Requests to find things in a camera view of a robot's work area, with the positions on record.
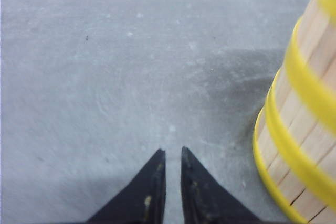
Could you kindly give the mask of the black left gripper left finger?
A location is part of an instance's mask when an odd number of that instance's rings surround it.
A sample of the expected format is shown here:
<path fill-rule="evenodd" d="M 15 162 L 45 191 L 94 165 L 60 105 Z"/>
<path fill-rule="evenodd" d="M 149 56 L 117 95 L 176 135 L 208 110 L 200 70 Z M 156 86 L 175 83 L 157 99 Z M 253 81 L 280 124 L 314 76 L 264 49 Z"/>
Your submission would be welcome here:
<path fill-rule="evenodd" d="M 158 149 L 135 177 L 86 223 L 163 223 L 166 153 Z"/>

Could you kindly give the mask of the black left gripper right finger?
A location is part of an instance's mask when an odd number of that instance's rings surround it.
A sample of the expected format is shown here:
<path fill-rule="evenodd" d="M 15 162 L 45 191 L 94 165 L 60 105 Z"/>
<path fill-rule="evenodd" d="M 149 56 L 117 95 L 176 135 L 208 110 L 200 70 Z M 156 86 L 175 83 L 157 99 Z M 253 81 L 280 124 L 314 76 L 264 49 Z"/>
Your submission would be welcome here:
<path fill-rule="evenodd" d="M 181 197 L 185 223 L 261 223 L 186 146 L 181 152 Z"/>

